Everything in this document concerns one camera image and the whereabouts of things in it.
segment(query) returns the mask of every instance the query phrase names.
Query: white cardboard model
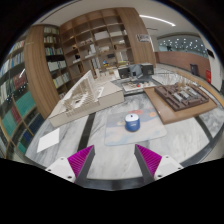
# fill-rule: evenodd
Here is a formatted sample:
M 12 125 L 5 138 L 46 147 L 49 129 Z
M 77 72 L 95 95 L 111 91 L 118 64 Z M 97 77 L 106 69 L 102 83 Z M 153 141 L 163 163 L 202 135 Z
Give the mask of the white cardboard model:
M 99 106 L 98 89 L 91 71 L 88 71 L 64 96 L 62 104 L 66 108 L 66 115 L 81 113 L 91 107 Z
M 54 127 L 124 102 L 122 89 L 110 82 L 110 75 L 101 75 L 94 80 L 88 71 L 58 102 L 49 116 Z

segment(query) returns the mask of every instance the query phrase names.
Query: box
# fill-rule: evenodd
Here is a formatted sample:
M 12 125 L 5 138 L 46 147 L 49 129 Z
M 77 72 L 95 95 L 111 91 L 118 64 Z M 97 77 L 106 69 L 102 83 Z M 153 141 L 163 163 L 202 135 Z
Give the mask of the box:
M 96 40 L 104 39 L 109 37 L 109 33 L 107 31 L 102 31 L 94 34 Z
M 124 48 L 126 48 L 126 46 L 125 46 L 125 44 L 115 44 L 114 45 L 114 49 L 124 49 Z

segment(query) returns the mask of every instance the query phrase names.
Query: paper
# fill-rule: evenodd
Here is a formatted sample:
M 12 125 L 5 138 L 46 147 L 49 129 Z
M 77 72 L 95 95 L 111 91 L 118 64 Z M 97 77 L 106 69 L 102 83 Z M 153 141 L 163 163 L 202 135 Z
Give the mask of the paper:
M 60 128 L 40 138 L 37 153 L 59 143 L 59 130 Z

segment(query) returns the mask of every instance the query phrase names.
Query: architectural model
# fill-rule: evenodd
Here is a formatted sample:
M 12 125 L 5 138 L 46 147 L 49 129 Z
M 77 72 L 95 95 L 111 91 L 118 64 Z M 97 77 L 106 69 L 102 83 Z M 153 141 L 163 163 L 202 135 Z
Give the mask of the architectural model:
M 174 110 L 180 111 L 209 102 L 209 97 L 183 78 L 174 85 L 156 86 L 155 92 Z
M 100 93 L 102 88 L 97 88 L 92 72 L 87 72 L 62 99 L 67 116 L 99 106 Z
M 88 71 L 55 106 L 49 116 L 51 124 L 59 127 L 124 102 L 122 89 L 104 76 L 94 80 L 92 71 Z

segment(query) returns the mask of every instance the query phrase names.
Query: desk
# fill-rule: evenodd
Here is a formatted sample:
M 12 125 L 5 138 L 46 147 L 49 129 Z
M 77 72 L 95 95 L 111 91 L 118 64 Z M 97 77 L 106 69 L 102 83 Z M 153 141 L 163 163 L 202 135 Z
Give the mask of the desk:
M 113 147 L 104 145 L 106 119 L 109 114 L 152 106 L 145 93 L 133 92 L 132 94 L 135 95 L 124 96 L 123 103 L 96 112 L 93 125 L 89 127 L 91 132 L 87 143 L 87 145 L 94 144 L 96 152 L 88 178 L 124 180 L 142 176 L 134 156 L 134 144 Z M 209 161 L 210 155 L 212 159 L 221 158 L 224 143 L 221 142 L 223 139 L 220 136 L 223 131 L 224 110 L 214 96 L 209 92 L 207 94 L 218 104 L 216 109 L 201 114 L 197 118 L 165 125 L 168 132 L 165 137 L 136 144 L 160 155 L 168 154 L 177 162 L 186 165 Z M 88 116 L 61 126 L 60 130 L 61 128 L 63 130 L 60 132 L 60 143 L 37 154 L 39 138 L 55 130 L 47 119 L 31 142 L 26 156 L 45 167 L 50 166 L 59 157 L 69 157 L 78 149 L 87 120 Z

